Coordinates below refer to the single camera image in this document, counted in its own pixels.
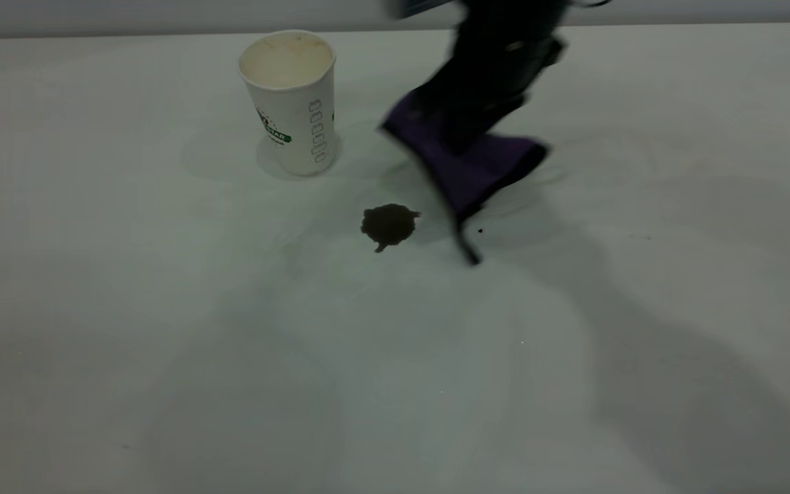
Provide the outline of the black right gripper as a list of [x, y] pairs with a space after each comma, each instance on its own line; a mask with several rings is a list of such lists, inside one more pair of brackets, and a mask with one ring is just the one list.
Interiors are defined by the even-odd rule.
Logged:
[[564, 14], [467, 14], [451, 57], [426, 83], [426, 115], [441, 115], [440, 141], [463, 154], [502, 117], [523, 104], [564, 43]]

